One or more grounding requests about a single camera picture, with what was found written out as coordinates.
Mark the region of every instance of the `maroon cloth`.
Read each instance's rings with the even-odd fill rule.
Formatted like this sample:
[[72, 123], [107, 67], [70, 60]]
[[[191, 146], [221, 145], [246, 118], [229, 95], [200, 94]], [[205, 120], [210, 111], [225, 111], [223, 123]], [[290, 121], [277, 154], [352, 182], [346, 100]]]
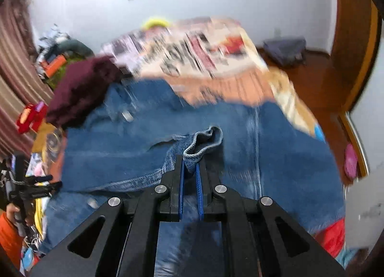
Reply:
[[47, 122], [56, 127], [79, 126], [99, 106], [108, 86], [121, 76], [109, 56], [73, 63], [54, 90]]

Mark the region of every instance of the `striped curtain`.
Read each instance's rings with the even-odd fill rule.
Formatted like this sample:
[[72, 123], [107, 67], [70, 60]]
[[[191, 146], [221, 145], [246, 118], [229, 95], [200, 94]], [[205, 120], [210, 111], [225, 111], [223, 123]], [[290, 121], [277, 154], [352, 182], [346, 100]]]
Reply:
[[17, 150], [30, 154], [32, 136], [17, 133], [16, 119], [27, 103], [48, 104], [52, 97], [33, 66], [36, 57], [26, 0], [4, 0], [0, 4], [0, 158]]

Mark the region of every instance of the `human hand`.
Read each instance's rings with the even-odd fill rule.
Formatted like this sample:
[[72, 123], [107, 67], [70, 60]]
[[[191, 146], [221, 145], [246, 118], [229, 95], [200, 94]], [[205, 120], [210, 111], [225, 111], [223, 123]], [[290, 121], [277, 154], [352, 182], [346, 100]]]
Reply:
[[[15, 206], [13, 203], [10, 203], [6, 206], [6, 218], [16, 226], [16, 219], [15, 219], [15, 213], [20, 212], [20, 208]], [[31, 217], [27, 217], [25, 219], [25, 222], [27, 226], [31, 226], [33, 224], [33, 219]]]

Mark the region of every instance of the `yellow round object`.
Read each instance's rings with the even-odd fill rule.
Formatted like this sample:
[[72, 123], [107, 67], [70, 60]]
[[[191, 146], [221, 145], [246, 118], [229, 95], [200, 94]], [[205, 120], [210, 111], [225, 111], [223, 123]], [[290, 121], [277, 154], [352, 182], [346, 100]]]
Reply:
[[170, 22], [166, 21], [162, 18], [150, 18], [143, 24], [143, 29], [148, 30], [152, 27], [168, 27], [170, 25]]

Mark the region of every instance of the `white wall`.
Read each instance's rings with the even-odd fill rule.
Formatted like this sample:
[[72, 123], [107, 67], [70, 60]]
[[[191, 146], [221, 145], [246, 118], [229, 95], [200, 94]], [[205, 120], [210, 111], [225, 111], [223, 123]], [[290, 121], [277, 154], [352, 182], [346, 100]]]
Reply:
[[31, 0], [30, 15], [39, 35], [56, 23], [95, 52], [153, 16], [232, 17], [256, 45], [276, 33], [303, 35], [309, 48], [330, 52], [334, 7], [334, 0]]
[[351, 120], [364, 148], [369, 171], [375, 171], [384, 162], [384, 31], [371, 76]]

